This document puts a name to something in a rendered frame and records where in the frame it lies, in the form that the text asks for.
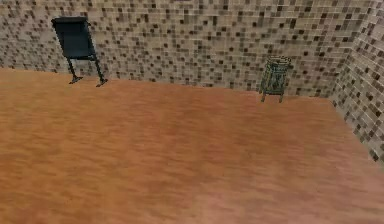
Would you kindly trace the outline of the black bin on legs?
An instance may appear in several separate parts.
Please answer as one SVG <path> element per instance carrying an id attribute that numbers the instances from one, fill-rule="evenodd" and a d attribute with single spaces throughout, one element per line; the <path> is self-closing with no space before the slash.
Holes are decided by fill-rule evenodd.
<path id="1" fill-rule="evenodd" d="M 66 58 L 69 71 L 72 74 L 70 84 L 81 80 L 74 70 L 73 60 L 87 60 L 95 63 L 99 83 L 97 87 L 103 86 L 108 79 L 101 71 L 96 50 L 89 30 L 90 23 L 85 16 L 56 17 L 51 20 L 52 27 L 57 35 L 63 56 Z"/>

